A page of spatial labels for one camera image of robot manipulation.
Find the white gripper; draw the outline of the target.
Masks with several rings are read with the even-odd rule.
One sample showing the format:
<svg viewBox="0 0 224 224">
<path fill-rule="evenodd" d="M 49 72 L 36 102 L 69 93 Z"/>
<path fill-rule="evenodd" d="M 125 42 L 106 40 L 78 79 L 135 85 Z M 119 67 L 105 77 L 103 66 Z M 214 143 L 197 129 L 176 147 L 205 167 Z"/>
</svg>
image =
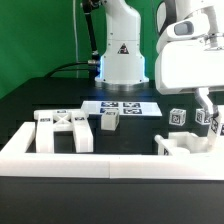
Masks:
<svg viewBox="0 0 224 224">
<path fill-rule="evenodd" d="M 209 90 L 224 91 L 224 50 L 205 50 L 192 41 L 170 42 L 156 59 L 155 84 L 163 95 L 196 90 L 196 101 L 211 119 L 215 109 Z"/>
</svg>

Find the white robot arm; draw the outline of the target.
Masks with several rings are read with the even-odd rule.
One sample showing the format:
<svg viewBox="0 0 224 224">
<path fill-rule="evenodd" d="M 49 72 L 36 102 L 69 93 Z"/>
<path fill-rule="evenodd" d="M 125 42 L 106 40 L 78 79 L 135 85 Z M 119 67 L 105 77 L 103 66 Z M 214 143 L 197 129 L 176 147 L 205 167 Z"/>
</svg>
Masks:
<svg viewBox="0 0 224 224">
<path fill-rule="evenodd" d="M 106 11 L 106 51 L 98 86 L 129 89 L 149 82 L 140 52 L 141 17 L 125 0 L 101 0 Z M 208 98 L 224 91 L 224 0 L 163 0 L 156 10 L 156 89 L 193 93 L 209 117 L 221 110 Z"/>
</svg>

